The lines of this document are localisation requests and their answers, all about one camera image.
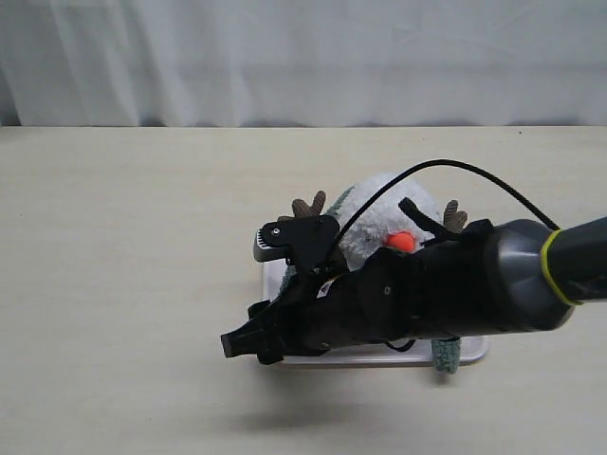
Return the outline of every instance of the white backdrop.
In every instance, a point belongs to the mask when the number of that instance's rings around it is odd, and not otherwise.
[[[604,0],[0,0],[24,125],[607,124]]]

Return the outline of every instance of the beige table surface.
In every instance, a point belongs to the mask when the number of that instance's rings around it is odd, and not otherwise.
[[[256,228],[431,157],[473,162],[564,227],[607,214],[607,128],[0,128],[0,454],[599,454],[607,305],[429,369],[281,372],[219,335],[261,295]],[[472,218],[529,216],[459,170]]]

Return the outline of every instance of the plush toy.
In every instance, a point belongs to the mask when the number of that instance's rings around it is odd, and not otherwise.
[[[350,187],[325,214],[333,216],[343,227],[371,196],[394,177],[395,173],[380,173]],[[432,196],[414,179],[408,178],[394,185],[359,217],[341,239],[333,259],[346,264],[349,270],[356,270],[382,246],[409,253],[422,248],[422,243],[430,240],[432,234],[421,230],[400,210],[398,203],[405,197],[413,200],[427,216],[454,232],[461,231],[468,219],[465,212],[458,210],[455,200],[450,201],[441,214]],[[317,192],[311,205],[303,199],[296,199],[292,203],[293,216],[281,216],[279,220],[320,215],[325,202],[324,191]],[[294,273],[294,267],[287,268],[283,286]],[[455,373],[459,366],[460,347],[460,339],[433,340],[433,366],[439,372]]]

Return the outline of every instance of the yellow ring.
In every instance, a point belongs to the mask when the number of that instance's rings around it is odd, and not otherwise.
[[[557,297],[561,299],[563,303],[566,303],[567,305],[571,306],[579,306],[582,305],[582,302],[569,300],[567,296],[562,293],[561,289],[559,288],[559,285],[557,284],[557,282],[554,281],[554,278],[552,278],[552,274],[550,273],[550,265],[548,264],[548,249],[552,246],[555,239],[559,236],[561,232],[562,230],[560,229],[552,232],[542,246],[542,250],[540,251],[540,256],[542,259],[542,273],[543,277],[546,278],[546,281],[550,285],[550,288],[557,295]]]

